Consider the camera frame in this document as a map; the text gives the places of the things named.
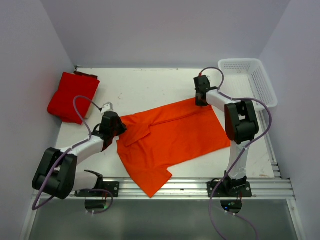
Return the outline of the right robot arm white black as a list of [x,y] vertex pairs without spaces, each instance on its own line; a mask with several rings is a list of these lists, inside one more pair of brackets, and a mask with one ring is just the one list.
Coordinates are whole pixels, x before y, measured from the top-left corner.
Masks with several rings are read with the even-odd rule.
[[247,182],[248,144],[259,132],[259,124],[253,102],[250,99],[233,99],[223,95],[217,87],[211,87],[205,75],[194,78],[195,104],[214,106],[224,112],[224,126],[230,145],[229,163],[222,180],[207,182],[210,197],[251,197]]

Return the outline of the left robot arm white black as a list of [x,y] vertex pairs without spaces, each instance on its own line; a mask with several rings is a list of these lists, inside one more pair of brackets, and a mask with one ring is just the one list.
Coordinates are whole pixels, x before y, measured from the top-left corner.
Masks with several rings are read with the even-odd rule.
[[116,112],[105,112],[101,123],[88,138],[70,147],[45,150],[32,180],[32,188],[61,200],[80,190],[87,190],[95,197],[101,195],[104,190],[102,175],[90,170],[80,172],[77,165],[105,151],[113,139],[126,130]]

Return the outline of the orange t shirt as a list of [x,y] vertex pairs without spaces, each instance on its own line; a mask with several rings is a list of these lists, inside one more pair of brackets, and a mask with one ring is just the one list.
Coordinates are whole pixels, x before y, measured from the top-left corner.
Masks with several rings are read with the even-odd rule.
[[127,130],[117,153],[131,179],[152,198],[172,177],[168,168],[231,145],[211,106],[193,99],[121,117]]

